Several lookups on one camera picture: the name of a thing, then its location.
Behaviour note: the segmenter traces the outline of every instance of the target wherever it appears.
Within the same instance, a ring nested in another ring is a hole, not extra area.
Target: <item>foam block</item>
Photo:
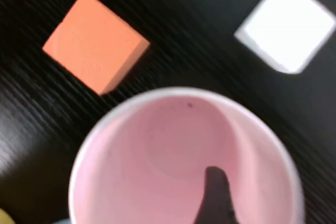
[[[98,94],[114,89],[149,42],[98,0],[77,0],[43,50]]]
[[[317,0],[262,0],[235,37],[275,70],[300,73],[335,24],[335,16]]]

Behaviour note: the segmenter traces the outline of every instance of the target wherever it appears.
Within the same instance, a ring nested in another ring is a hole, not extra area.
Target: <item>plastic cup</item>
[[[101,119],[70,180],[73,224],[192,224],[205,169],[227,174],[241,224],[302,224],[303,194],[292,159],[253,113],[193,88],[137,95]]]

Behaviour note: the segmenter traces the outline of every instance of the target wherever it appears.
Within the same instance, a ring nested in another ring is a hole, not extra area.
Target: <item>black wooden surface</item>
[[[0,0],[0,207],[18,224],[66,217],[71,166],[95,122],[128,97],[175,85],[214,90],[262,118],[298,166],[307,223],[336,223],[335,35],[286,76],[233,39],[259,0],[100,0],[152,46],[98,97],[41,50],[74,1]],[[336,13],[336,0],[319,1]]]

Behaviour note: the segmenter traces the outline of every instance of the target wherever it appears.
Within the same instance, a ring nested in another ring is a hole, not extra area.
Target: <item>table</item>
[[[75,0],[0,0],[0,207],[22,224],[66,217],[68,180],[94,124],[125,99],[167,86],[226,95],[256,113],[298,166],[307,223],[336,219],[336,36],[299,75],[276,73],[233,33],[259,0],[100,0],[151,41],[98,97],[42,45]],[[319,0],[336,13],[336,0]]]

